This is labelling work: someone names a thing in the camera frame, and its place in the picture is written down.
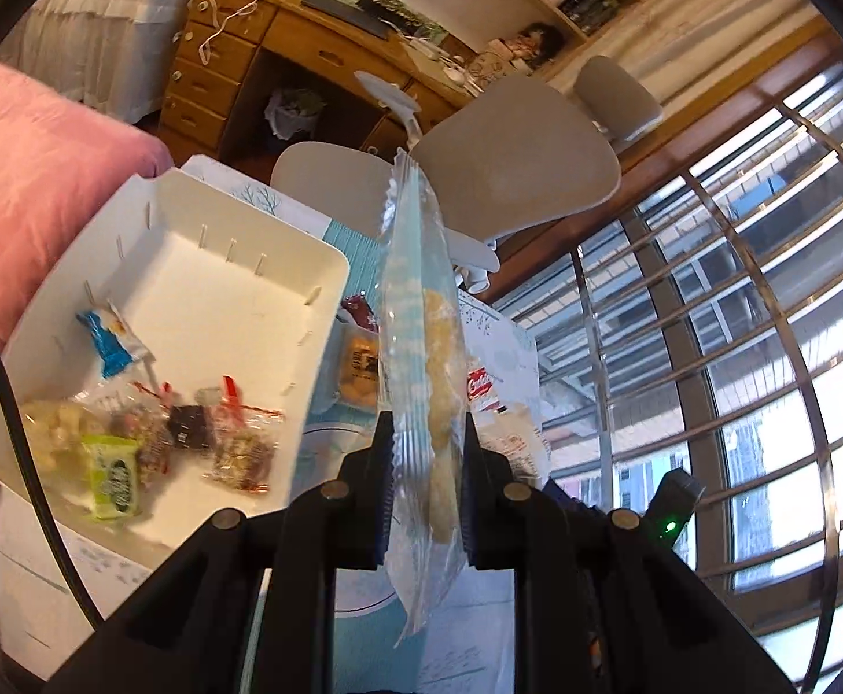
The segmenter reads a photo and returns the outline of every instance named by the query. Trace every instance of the white plastic bin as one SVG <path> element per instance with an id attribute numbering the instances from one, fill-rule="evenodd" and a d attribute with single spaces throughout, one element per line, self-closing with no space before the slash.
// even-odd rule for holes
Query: white plastic bin
<path id="1" fill-rule="evenodd" d="M 155 568 L 216 509 L 248 515 L 287 505 L 316 373 L 349 266 L 330 245 L 180 170 L 131 178 L 100 210 L 36 293 L 3 352 L 17 400 L 66 398 L 100 380 L 75 318 L 112 301 L 154 354 L 154 374 L 191 396 L 231 375 L 244 401 L 282 409 L 270 492 L 202 478 L 182 456 L 144 513 L 91 521 L 86 501 L 48 492 L 57 521 Z M 26 491 L 0 412 L 0 483 Z"/>

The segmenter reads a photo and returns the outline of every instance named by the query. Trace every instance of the chair backrest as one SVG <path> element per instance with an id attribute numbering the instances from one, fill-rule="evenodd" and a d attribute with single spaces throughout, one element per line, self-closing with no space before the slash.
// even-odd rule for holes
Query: chair backrest
<path id="1" fill-rule="evenodd" d="M 412 150 L 443 223 L 480 241 L 584 211 L 620 184 L 591 120 L 543 81 L 508 76 L 437 124 Z"/>
<path id="2" fill-rule="evenodd" d="M 663 110 L 653 95 L 603 54 L 596 54 L 582 65 L 575 92 L 594 119 L 619 141 L 634 141 L 662 122 Z"/>
<path id="3" fill-rule="evenodd" d="M 279 155 L 270 186 L 375 239 L 390 176 L 392 164 L 372 154 L 302 141 Z"/>

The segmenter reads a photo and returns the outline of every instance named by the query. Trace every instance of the black cable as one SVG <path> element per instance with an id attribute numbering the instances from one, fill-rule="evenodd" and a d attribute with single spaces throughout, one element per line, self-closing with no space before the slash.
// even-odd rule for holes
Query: black cable
<path id="1" fill-rule="evenodd" d="M 42 527 L 45 540 L 52 551 L 54 562 L 58 564 L 61 575 L 65 578 L 74 600 L 77 600 L 80 610 L 87 617 L 90 625 L 96 629 L 103 623 L 103 617 L 96 609 L 93 598 L 90 597 L 90 593 L 80 579 L 80 574 L 78 574 L 74 562 L 71 560 L 71 554 L 68 553 L 64 540 L 61 539 L 61 533 L 58 532 L 58 527 L 54 523 L 51 507 L 45 498 L 45 491 L 42 489 L 42 483 L 39 482 L 39 474 L 36 472 L 32 454 L 29 451 L 29 442 L 26 440 L 26 432 L 20 418 L 20 408 L 17 407 L 16 398 L 13 396 L 13 388 L 1 359 L 0 409 L 3 410 L 3 419 L 6 420 L 6 429 L 9 431 L 13 453 L 16 454 L 17 464 L 20 466 L 22 481 L 26 486 L 26 492 L 29 494 L 32 507 L 35 509 L 35 515 L 39 518 L 39 525 Z"/>

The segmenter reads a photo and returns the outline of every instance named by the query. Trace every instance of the wooden desk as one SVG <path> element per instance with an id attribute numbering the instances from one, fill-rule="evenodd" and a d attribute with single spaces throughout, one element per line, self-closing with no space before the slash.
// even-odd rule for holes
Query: wooden desk
<path id="1" fill-rule="evenodd" d="M 252 0 L 215 0 L 219 22 Z M 177 164 L 195 153 L 236 161 L 251 153 L 265 128 L 264 108 L 277 87 L 306 87 L 327 101 L 316 139 L 359 147 L 391 160 L 404 146 L 401 124 L 354 77 L 365 70 L 418 101 L 427 132 L 472 97 L 434 75 L 436 62 L 413 59 L 401 39 L 378 39 L 302 0 L 261 0 L 249 15 L 228 20 L 210 42 L 209 64 L 199 45 L 216 33 L 208 0 L 191 0 L 161 110 L 159 136 Z"/>

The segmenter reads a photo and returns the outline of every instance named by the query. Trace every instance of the bed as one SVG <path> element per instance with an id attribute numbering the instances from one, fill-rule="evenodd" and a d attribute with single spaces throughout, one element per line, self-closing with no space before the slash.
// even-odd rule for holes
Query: bed
<path id="1" fill-rule="evenodd" d="M 160 109 L 188 0 L 38 0 L 0 61 L 127 123 Z"/>
<path id="2" fill-rule="evenodd" d="M 0 64 L 0 348 L 71 241 L 167 147 Z"/>

